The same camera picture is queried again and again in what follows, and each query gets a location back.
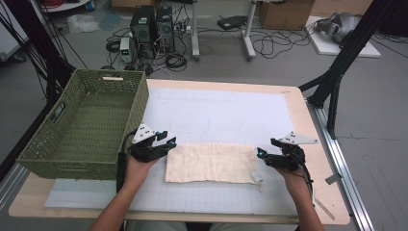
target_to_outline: desk leg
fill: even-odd
[[[251,32],[252,20],[254,18],[256,2],[252,0],[249,5],[248,21],[246,22],[246,30],[242,31],[243,41],[245,42],[246,50],[248,51],[248,60],[254,59],[256,57],[254,47],[252,46],[251,39],[249,38],[249,33]]]
[[[198,34],[197,34],[197,14],[196,14],[197,0],[192,1],[192,33],[191,33],[191,48],[192,58],[196,61],[200,58],[200,49],[198,47]]]

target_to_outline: person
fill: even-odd
[[[150,163],[141,163],[137,161],[134,157],[129,156],[126,161],[126,177],[121,190],[116,194],[114,199],[109,203],[105,210],[99,215],[94,224],[89,228],[89,230],[119,230],[129,206],[132,203],[135,194],[138,192],[139,188],[143,184],[147,177],[149,169],[157,163],[158,160]],[[277,169],[277,171],[285,179],[286,187],[289,194],[291,195],[294,205],[297,210],[299,218],[299,226],[301,231],[320,231],[324,230],[323,225],[320,222],[318,214],[313,206],[312,198],[309,193],[308,185],[302,175],[302,170],[299,168],[293,172],[287,172],[284,169]],[[172,222],[171,230],[187,230],[184,222]],[[222,230],[222,228],[228,230],[237,230],[231,228],[231,225],[241,225],[245,224],[216,224],[215,229],[211,230]]]

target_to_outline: white mat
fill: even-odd
[[[160,88],[149,91],[143,122],[158,131],[167,130],[169,138],[177,137],[177,143],[241,143],[279,153],[269,139],[284,137],[293,130],[282,95]],[[131,210],[296,215],[282,177],[258,158],[255,164],[264,179],[261,189],[251,184],[166,183],[163,158],[151,168]],[[114,181],[58,179],[45,206],[102,209],[114,195]]]
[[[308,21],[306,22],[306,26],[311,25],[312,23],[318,21],[321,17],[318,16],[310,16]],[[327,36],[325,33],[318,33],[314,32],[314,29],[307,30],[308,33],[312,34],[309,35],[310,39],[312,40],[313,45],[315,46],[318,54],[320,55],[338,55],[340,53],[339,44],[333,41],[332,38]],[[381,54],[371,45],[370,42],[367,42],[366,47],[360,52],[358,57],[366,57],[366,58],[380,58]]]

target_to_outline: table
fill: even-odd
[[[252,46],[249,33],[251,32],[252,20],[256,9],[257,2],[281,2],[283,0],[251,0],[249,4],[248,19],[246,21],[246,30],[242,31],[242,38],[245,43],[246,50],[248,52],[248,60],[256,57],[254,47]],[[192,57],[198,61],[200,57],[200,50],[198,47],[198,34],[197,34],[197,15],[196,15],[197,0],[192,0],[192,33],[191,33],[191,47]]]
[[[190,89],[190,90],[230,90],[241,92],[263,92],[282,94],[290,111],[294,131],[304,136],[317,138],[319,135],[310,117],[300,90],[296,87],[243,85],[226,83],[204,83],[189,81],[148,80],[149,87]],[[321,142],[301,145],[306,153],[307,165],[315,180],[316,210],[323,224],[348,224],[348,211],[344,205],[337,183],[328,185],[325,179],[332,170],[327,161]],[[50,209],[44,203],[55,180],[43,179],[30,174],[9,209],[13,217],[31,218],[96,218],[101,210]],[[201,222],[258,222],[297,223],[296,217],[253,216],[253,215],[212,215],[169,212],[130,211],[126,219],[182,220]]]

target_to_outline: cardboard box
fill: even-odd
[[[333,13],[349,12],[364,15],[372,0],[316,0],[312,8],[313,16],[330,16]]]
[[[303,30],[315,0],[291,0],[283,4],[263,3],[259,18],[265,29]]]
[[[112,0],[112,7],[114,8],[131,8],[136,6],[156,6],[156,0]]]

